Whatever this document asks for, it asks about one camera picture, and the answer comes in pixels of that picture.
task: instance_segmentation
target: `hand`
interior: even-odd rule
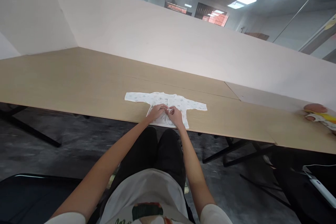
[[[148,118],[150,122],[153,122],[155,119],[158,119],[165,111],[168,111],[168,106],[166,104],[155,105],[146,118]]]
[[[171,111],[166,110],[166,114],[168,118],[175,124],[175,126],[180,129],[184,128],[184,124],[182,121],[182,113],[175,106],[170,107]]]

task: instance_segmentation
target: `table leg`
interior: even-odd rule
[[[210,162],[212,160],[215,160],[217,158],[220,158],[220,157],[224,156],[225,154],[228,154],[228,153],[230,153],[232,151],[235,151],[235,150],[243,147],[246,144],[248,144],[248,141],[244,140],[244,139],[241,139],[238,142],[229,145],[229,147],[226,147],[225,149],[223,149],[223,150],[221,150],[221,151],[213,154],[212,156],[203,159],[202,162],[203,163],[208,163],[208,162]]]
[[[245,176],[241,175],[240,176],[245,179],[246,181],[250,182],[252,185],[256,186],[257,188],[259,188],[260,190],[262,190],[263,192],[267,193],[269,196],[271,196],[272,198],[276,199],[277,201],[279,201],[281,204],[285,205],[286,207],[290,208],[293,210],[292,206],[290,204],[288,204],[286,201],[280,199],[278,196],[275,196],[273,193],[270,193],[269,191],[267,191],[265,188],[269,188],[269,189],[273,189],[273,190],[279,190],[282,191],[281,189],[278,188],[273,188],[273,187],[268,187],[265,185],[260,185],[256,182],[253,182],[252,180],[249,180],[248,178],[246,178]]]
[[[275,149],[275,145],[272,145],[270,147],[266,147],[264,149],[260,149],[260,150],[257,150],[256,152],[252,153],[252,154],[249,154],[249,155],[246,155],[246,156],[243,156],[241,158],[238,158],[238,159],[235,159],[235,160],[232,160],[228,163],[224,163],[223,162],[223,165],[224,167],[228,167],[228,166],[232,166],[232,165],[236,165],[238,163],[241,163],[241,162],[244,162],[248,159],[251,159],[251,158],[254,158],[254,157],[258,157],[258,156],[262,156],[262,155],[265,155],[266,153],[272,151]]]
[[[36,129],[30,127],[29,125],[21,122],[20,120],[16,119],[15,117],[12,117],[12,114],[16,114],[19,112],[19,110],[23,110],[25,108],[21,107],[20,109],[17,109],[16,111],[10,111],[8,113],[0,110],[0,119],[10,123],[11,125],[20,128],[21,130],[33,135],[36,138],[41,139],[42,141],[47,142],[48,144],[51,144],[55,147],[60,147],[61,144],[59,142],[56,142],[55,140],[51,139],[50,137],[42,134],[41,132],[37,131]]]

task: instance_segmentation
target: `doll head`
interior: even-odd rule
[[[328,109],[326,107],[318,103],[310,103],[304,106],[303,109],[310,110],[315,113],[327,113],[328,112]]]

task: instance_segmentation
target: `ceiling light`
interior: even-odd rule
[[[233,2],[233,3],[230,3],[228,6],[233,8],[233,9],[239,9],[241,7],[244,7],[245,5],[242,5],[242,4],[237,3],[237,2]]]
[[[256,2],[257,0],[237,0],[239,2],[242,2],[243,4],[251,4],[253,2]]]

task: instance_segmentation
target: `gray carpet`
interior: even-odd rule
[[[0,108],[9,109],[6,104],[0,104]],[[55,148],[0,120],[0,180],[18,173],[83,178],[99,157],[135,125],[36,108],[28,108],[15,117],[61,142],[62,146]],[[159,138],[165,128],[156,129]],[[227,147],[223,137],[198,136],[195,132],[189,132],[189,137],[200,161]],[[253,150],[252,145],[247,145],[226,158],[237,158]],[[272,170],[261,157],[228,168],[217,159],[202,164],[202,169],[215,201],[234,224],[300,223],[292,210],[239,176],[272,183],[275,180]],[[185,197],[199,223],[191,193]]]

